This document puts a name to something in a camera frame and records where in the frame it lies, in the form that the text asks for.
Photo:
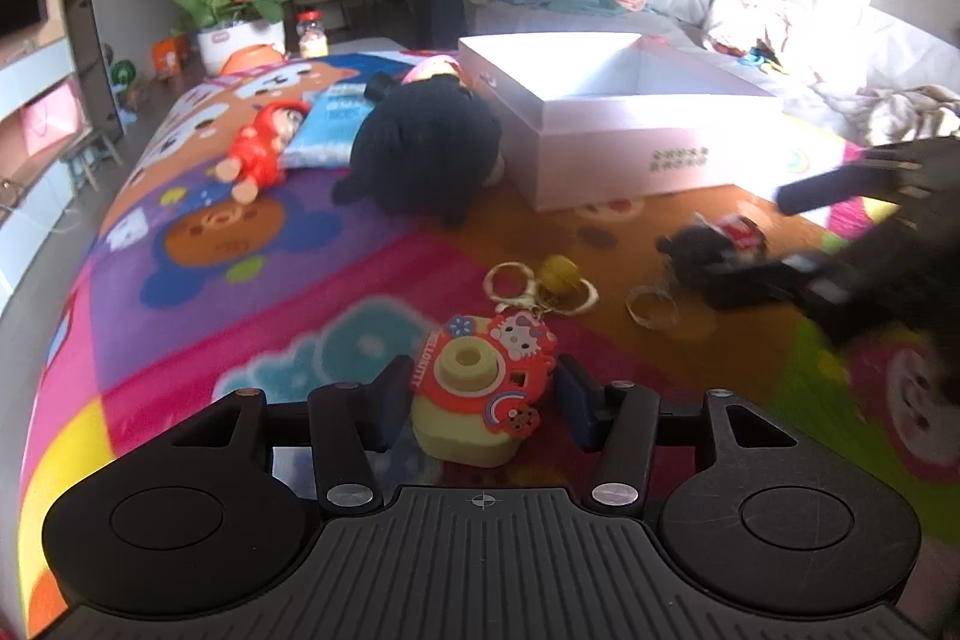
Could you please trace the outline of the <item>small black red toy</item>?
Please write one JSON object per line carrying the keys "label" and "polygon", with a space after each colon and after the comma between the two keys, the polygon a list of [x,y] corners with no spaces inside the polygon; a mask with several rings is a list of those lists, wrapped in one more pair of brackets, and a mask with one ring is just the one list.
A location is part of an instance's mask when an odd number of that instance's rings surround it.
{"label": "small black red toy", "polygon": [[654,244],[664,255],[672,280],[683,289],[701,289],[706,269],[719,265],[747,265],[765,259],[768,239],[755,221],[729,214],[711,223],[695,214],[692,224]]}

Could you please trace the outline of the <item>orange round bucket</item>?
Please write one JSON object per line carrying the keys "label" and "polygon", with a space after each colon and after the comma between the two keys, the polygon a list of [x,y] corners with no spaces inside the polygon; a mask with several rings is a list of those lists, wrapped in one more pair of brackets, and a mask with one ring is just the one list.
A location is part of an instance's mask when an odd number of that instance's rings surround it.
{"label": "orange round bucket", "polygon": [[245,73],[257,68],[276,67],[285,64],[286,55],[268,44],[254,44],[235,50],[223,62],[221,76]]}

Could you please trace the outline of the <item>yellow bell keychain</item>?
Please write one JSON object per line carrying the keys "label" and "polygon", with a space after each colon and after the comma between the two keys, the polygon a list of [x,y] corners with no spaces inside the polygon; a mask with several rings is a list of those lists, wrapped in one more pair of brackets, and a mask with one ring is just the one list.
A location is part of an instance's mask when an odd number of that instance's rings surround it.
{"label": "yellow bell keychain", "polygon": [[[523,289],[501,292],[498,280],[505,275],[523,281]],[[599,303],[597,287],[586,280],[579,266],[565,255],[550,255],[537,268],[521,262],[498,263],[485,275],[482,286],[485,296],[500,312],[517,308],[540,315],[578,317]]]}

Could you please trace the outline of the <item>beige crumpled blanket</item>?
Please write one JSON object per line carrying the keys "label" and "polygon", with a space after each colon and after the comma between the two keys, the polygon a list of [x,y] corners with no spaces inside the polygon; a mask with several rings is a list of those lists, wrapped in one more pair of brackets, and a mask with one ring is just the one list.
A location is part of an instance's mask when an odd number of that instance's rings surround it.
{"label": "beige crumpled blanket", "polygon": [[841,135],[861,148],[958,136],[958,94],[944,86],[864,88],[853,96],[822,91],[820,96],[843,119]]}

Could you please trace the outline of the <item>colourful cartoon play mat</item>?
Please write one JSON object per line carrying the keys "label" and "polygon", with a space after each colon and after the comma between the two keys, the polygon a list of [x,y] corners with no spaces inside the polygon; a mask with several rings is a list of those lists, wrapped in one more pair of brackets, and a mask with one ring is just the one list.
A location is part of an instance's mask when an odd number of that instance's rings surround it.
{"label": "colourful cartoon play mat", "polygon": [[371,380],[416,353],[441,321],[487,315],[482,281],[519,289],[519,265],[563,255],[597,286],[589,314],[551,320],[563,351],[599,380],[635,380],[672,399],[727,386],[895,487],[923,525],[901,607],[937,629],[958,603],[958,413],[935,396],[921,339],[830,353],[791,308],[719,315],[685,302],[647,331],[631,289],[654,280],[654,242],[693,216],[740,214],[775,250],[832,247],[882,209],[784,218],[740,188],[539,214],[507,185],[466,224],[389,218],[332,205],[329,170],[300,170],[239,208],[213,177],[233,131],[278,99],[342,80],[347,58],[290,64],[189,89],[133,167],[65,299],[39,380],[21,466],[18,570],[29,633],[64,609],[41,526],[68,487],[213,399],[254,386],[274,403],[336,381]]}

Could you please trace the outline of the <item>candy jar red lid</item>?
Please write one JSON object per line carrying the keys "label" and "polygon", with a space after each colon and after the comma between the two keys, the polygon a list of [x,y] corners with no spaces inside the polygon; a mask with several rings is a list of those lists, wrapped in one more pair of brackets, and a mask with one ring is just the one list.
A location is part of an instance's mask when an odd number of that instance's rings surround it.
{"label": "candy jar red lid", "polygon": [[329,41],[319,10],[306,10],[298,14],[296,30],[299,57],[322,58],[329,55]]}

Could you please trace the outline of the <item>white tv cabinet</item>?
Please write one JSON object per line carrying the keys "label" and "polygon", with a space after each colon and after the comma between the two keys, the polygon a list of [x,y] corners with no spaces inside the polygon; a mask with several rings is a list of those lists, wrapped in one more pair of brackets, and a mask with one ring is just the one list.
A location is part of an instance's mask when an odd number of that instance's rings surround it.
{"label": "white tv cabinet", "polygon": [[75,185],[62,161],[89,130],[65,39],[2,67],[2,302],[57,230]]}

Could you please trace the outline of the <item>pink cardboard box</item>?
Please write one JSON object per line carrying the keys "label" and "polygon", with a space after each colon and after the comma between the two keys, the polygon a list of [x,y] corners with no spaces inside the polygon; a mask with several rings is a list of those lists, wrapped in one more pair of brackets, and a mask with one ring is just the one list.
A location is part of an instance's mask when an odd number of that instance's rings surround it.
{"label": "pink cardboard box", "polygon": [[457,58],[539,213],[724,185],[770,200],[844,158],[827,122],[649,35],[471,35]]}

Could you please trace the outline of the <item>black plush toy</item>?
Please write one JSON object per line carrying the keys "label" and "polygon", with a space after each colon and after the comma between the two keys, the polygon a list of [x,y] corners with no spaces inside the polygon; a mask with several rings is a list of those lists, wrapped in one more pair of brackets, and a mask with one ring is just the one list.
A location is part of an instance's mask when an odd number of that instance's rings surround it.
{"label": "black plush toy", "polygon": [[452,73],[408,83],[378,73],[364,97],[373,110],[359,125],[332,203],[371,200],[392,216],[460,226],[501,166],[500,122],[487,103]]}

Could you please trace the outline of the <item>blue tissue pack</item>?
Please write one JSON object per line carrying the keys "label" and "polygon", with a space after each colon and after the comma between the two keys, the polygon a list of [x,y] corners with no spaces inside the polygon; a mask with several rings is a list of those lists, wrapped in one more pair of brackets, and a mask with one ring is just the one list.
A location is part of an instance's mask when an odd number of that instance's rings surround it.
{"label": "blue tissue pack", "polygon": [[283,169],[343,169],[359,127],[373,112],[363,83],[337,83],[318,92],[298,133],[280,156]]}

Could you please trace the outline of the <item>small wooden stool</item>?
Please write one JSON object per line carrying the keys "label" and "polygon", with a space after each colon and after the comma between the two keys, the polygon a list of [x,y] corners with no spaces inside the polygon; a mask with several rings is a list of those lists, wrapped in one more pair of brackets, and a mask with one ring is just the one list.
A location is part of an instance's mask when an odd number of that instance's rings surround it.
{"label": "small wooden stool", "polygon": [[87,128],[80,133],[60,154],[59,161],[67,168],[75,193],[80,193],[85,187],[99,190],[96,170],[101,164],[112,161],[116,166],[121,166],[124,163],[116,143],[105,128]]}

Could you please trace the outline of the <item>grey sofa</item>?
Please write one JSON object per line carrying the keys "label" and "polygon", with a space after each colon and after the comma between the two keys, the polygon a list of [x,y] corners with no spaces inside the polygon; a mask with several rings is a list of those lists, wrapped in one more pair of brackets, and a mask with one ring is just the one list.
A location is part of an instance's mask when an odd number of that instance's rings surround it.
{"label": "grey sofa", "polygon": [[853,96],[864,88],[939,85],[958,94],[957,47],[859,0],[647,0],[643,11],[620,16],[494,0],[478,8],[473,22],[472,34],[639,32],[677,49],[703,50],[839,136],[843,119],[822,91]]}

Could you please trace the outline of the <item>pink paper bag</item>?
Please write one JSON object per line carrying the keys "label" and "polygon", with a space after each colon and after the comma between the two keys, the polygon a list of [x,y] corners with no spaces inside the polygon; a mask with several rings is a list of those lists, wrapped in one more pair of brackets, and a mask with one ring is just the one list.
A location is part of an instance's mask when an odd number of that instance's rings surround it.
{"label": "pink paper bag", "polygon": [[68,81],[23,107],[20,117],[29,156],[75,135],[82,126],[82,109]]}

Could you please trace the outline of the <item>watermelon ball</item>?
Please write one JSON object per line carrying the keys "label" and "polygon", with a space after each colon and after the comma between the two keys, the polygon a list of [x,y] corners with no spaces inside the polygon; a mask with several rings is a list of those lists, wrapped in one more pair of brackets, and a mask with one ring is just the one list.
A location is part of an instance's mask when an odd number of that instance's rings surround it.
{"label": "watermelon ball", "polygon": [[122,60],[117,60],[117,62],[112,62],[109,67],[109,81],[110,87],[114,91],[125,91],[130,88],[130,86],[135,85],[137,81],[137,76],[139,72],[137,67],[128,58],[122,58]]}

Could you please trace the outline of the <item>Hello Kitty camera keychain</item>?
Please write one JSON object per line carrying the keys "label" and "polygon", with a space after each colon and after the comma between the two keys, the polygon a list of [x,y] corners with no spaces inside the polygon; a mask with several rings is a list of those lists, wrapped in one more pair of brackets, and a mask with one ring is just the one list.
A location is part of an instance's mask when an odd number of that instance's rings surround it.
{"label": "Hello Kitty camera keychain", "polygon": [[473,468],[508,463],[540,424],[558,339],[537,315],[455,315],[416,359],[410,420],[431,458]]}

